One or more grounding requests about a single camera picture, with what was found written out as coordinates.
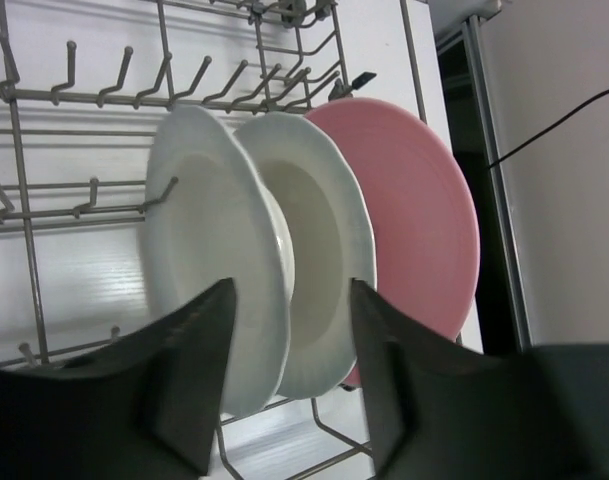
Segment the pink plastic plate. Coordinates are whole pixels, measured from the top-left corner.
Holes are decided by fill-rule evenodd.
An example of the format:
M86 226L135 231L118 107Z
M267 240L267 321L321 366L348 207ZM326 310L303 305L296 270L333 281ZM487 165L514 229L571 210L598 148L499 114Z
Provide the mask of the pink plastic plate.
M344 98L306 119L341 150L373 226L377 291L396 309L453 340L474 302L480 234L452 152L416 115L373 98Z

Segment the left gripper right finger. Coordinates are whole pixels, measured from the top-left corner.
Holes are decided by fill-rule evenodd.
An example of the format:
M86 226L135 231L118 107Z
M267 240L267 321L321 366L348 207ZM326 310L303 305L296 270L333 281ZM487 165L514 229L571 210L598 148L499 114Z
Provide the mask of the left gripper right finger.
M609 479L609 344L493 357L353 280L351 320L379 479Z

